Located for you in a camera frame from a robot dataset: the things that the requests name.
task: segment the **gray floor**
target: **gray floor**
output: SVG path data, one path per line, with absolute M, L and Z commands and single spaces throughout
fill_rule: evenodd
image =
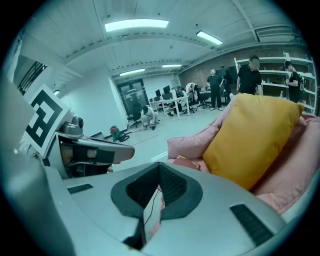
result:
M 144 130 L 141 123 L 138 124 L 137 128 L 134 126 L 132 129 L 128 130 L 129 132 L 142 129 L 141 131 L 130 133 L 130 138 L 122 142 L 123 144 L 134 146 L 134 157 L 130 160 L 121 162 L 120 164 L 114 164 L 113 170 L 116 172 L 155 161 L 166 162 L 168 158 L 167 140 L 169 138 L 193 135 L 213 122 L 220 113 L 221 111 L 218 109 L 210 111 L 208 107 L 205 109 L 198 108 L 195 113 L 190 113 L 190 116 L 181 114 L 181 119 L 178 120 L 177 115 L 172 117 L 164 116 L 163 112 L 160 112 L 160 123 L 156 126 L 155 130 Z M 154 193 L 148 206 L 144 210 L 144 222 L 150 217 L 145 224 L 147 240 L 151 237 L 151 231 L 154 224 L 159 220 L 162 194 L 159 192 L 156 195 L 156 193 L 157 192 Z

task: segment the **pink cushion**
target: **pink cushion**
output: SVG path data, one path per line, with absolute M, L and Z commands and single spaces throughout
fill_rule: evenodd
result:
M 235 96 L 224 111 L 205 129 L 192 136 L 168 139 L 168 158 L 177 158 L 179 155 L 188 159 L 201 159 L 203 153 L 217 135 L 220 127 L 229 115 L 235 104 Z
M 286 144 L 282 148 L 280 154 L 277 156 L 277 158 L 273 161 L 273 163 L 270 165 L 268 170 L 265 172 L 265 174 L 261 177 L 261 179 L 254 185 L 254 187 L 251 189 L 251 192 L 255 191 L 257 188 L 259 188 L 262 184 L 262 182 L 270 175 L 273 174 L 274 171 L 278 169 L 280 165 L 285 162 L 288 157 L 290 156 L 290 152 L 292 151 L 293 147 L 296 145 L 298 139 L 302 136 L 305 129 L 307 127 L 307 123 L 305 122 L 305 119 L 300 116 L 298 123 L 293 128 L 293 131 L 287 140 Z
M 285 159 L 252 191 L 279 214 L 298 201 L 320 167 L 320 118 L 302 116 L 307 124 L 304 133 L 286 152 Z

